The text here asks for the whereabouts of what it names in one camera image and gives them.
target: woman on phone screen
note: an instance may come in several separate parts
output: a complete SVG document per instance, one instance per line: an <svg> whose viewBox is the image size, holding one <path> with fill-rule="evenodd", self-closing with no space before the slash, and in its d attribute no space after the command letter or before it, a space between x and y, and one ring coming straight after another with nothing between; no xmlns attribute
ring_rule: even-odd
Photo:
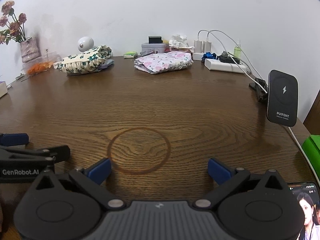
<svg viewBox="0 0 320 240"><path fill-rule="evenodd" d="M304 229L301 231L299 239L320 240L320 226L315 223L315 208L311 197L307 193L301 192L297 200L304 212Z"/></svg>

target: clear bottle with green liquid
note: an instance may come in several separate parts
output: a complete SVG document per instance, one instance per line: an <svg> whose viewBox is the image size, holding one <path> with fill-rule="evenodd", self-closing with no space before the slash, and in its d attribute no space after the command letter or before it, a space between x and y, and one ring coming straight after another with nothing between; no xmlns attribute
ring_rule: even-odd
<svg viewBox="0 0 320 240"><path fill-rule="evenodd" d="M237 46L235 46L235 49L233 51L233 55L237 58L240 58L241 57L241 41L240 39L238 39L238 43L237 43Z"/></svg>

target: blue gripper pad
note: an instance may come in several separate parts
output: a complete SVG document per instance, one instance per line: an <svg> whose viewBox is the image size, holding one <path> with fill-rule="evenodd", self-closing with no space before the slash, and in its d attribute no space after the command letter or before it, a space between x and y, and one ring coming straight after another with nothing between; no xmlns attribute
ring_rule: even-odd
<svg viewBox="0 0 320 240"><path fill-rule="evenodd" d="M26 133L4 133L0 134L0 145L15 146L28 144L29 136Z"/></svg>
<svg viewBox="0 0 320 240"><path fill-rule="evenodd" d="M208 173L218 185L221 185L225 181L231 179L231 177L236 174L236 171L217 159L211 158L208 161Z"/></svg>
<svg viewBox="0 0 320 240"><path fill-rule="evenodd" d="M108 158L103 158L84 171L84 175L98 185L100 185L110 175L110 173L111 161Z"/></svg>

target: phone screen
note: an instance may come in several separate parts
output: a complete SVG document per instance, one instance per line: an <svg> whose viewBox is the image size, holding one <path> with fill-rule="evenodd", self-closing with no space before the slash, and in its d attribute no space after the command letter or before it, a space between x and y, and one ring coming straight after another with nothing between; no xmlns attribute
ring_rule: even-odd
<svg viewBox="0 0 320 240"><path fill-rule="evenodd" d="M316 185L301 183L288 186L305 215L304 227L297 239L320 240L320 202Z"/></svg>

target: vase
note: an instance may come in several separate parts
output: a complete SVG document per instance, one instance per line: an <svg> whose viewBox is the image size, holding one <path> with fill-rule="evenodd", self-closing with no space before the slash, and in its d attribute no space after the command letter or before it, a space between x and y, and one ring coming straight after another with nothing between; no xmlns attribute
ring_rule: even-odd
<svg viewBox="0 0 320 240"><path fill-rule="evenodd" d="M37 41L34 38L27 38L26 41L21 42L20 50L23 63L26 63L36 57L39 57Z"/></svg>

